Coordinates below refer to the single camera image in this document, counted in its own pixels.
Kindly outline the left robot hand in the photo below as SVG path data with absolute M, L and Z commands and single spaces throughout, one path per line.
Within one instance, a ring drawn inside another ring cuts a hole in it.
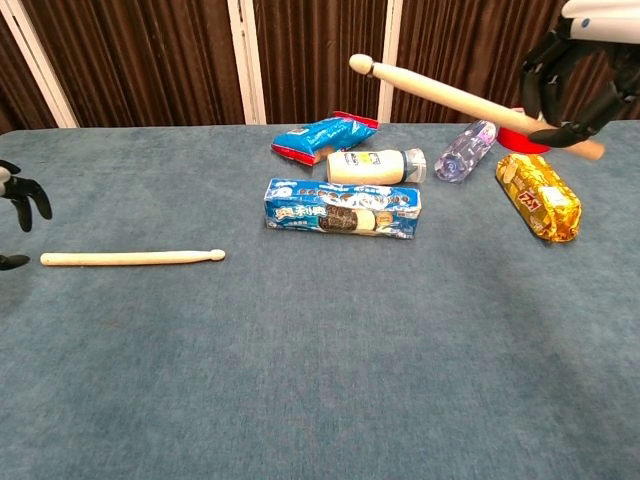
M 35 203 L 36 209 L 45 220 L 53 217 L 50 200 L 35 180 L 19 176 L 21 169 L 13 163 L 1 160 L 1 197 L 14 206 L 18 223 L 25 233 L 31 231 L 33 214 L 30 201 Z

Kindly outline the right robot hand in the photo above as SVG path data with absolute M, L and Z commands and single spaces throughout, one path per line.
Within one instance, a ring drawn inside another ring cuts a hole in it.
M 615 75 L 575 119 L 562 119 L 561 101 L 573 69 L 601 50 Z M 536 144 L 568 148 L 588 140 L 639 98 L 639 3 L 568 1 L 555 27 L 525 57 L 520 101 L 525 114 L 553 127 L 528 135 Z

